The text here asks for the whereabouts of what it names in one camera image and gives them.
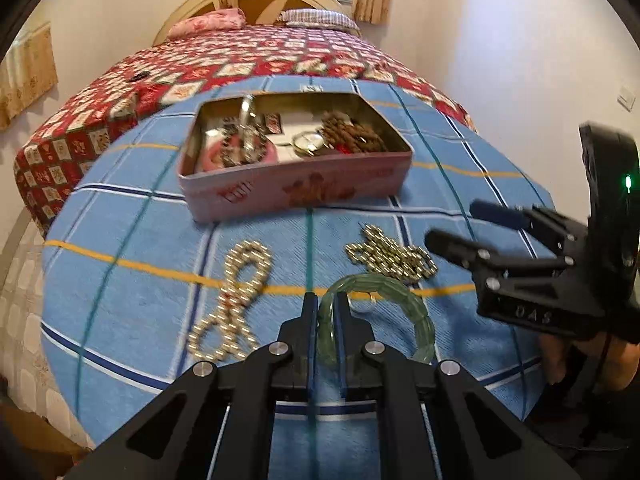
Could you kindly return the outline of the person's right hand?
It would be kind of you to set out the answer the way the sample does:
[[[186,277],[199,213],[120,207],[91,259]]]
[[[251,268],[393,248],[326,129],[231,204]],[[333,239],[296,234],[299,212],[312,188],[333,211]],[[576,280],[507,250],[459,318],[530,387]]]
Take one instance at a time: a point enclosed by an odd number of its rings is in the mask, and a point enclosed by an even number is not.
[[[539,334],[542,368],[550,385],[562,382],[568,370],[570,352],[598,364],[604,358],[599,382],[614,391],[626,389],[637,375],[639,346],[620,340],[610,334],[600,333],[588,341],[567,341],[558,337]]]

